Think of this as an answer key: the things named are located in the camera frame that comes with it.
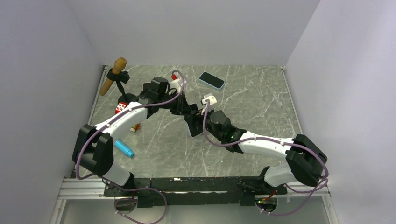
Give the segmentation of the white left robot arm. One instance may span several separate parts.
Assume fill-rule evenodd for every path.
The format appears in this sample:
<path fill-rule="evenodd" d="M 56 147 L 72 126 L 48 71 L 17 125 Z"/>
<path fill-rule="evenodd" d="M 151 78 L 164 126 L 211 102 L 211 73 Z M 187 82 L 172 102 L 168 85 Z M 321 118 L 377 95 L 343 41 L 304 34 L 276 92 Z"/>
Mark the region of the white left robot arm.
<path fill-rule="evenodd" d="M 115 162 L 115 142 L 133 125 L 148 119 L 159 109 L 181 114 L 186 103 L 185 87 L 186 79 L 182 74 L 171 82 L 155 77 L 144 85 L 139 95 L 124 96 L 127 106 L 120 112 L 94 126 L 82 126 L 72 154 L 76 178 L 83 180 L 96 175 L 116 185 L 122 196 L 130 195 L 134 190 L 134 174 Z"/>

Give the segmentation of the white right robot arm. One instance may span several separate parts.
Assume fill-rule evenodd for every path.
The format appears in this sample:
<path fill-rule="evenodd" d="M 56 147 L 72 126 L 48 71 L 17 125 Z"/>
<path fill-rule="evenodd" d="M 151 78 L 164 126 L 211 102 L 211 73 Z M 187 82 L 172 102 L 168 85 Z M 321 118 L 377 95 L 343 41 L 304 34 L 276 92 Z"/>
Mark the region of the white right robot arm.
<path fill-rule="evenodd" d="M 265 168 L 259 176 L 257 186 L 264 194 L 290 182 L 316 187 L 319 180 L 329 176 L 327 156 L 305 135 L 293 138 L 258 135 L 234 127 L 222 111 L 205 112 L 202 127 L 204 135 L 210 133 L 218 140 L 211 144 L 232 153 L 262 154 L 283 161 L 281 165 Z"/>

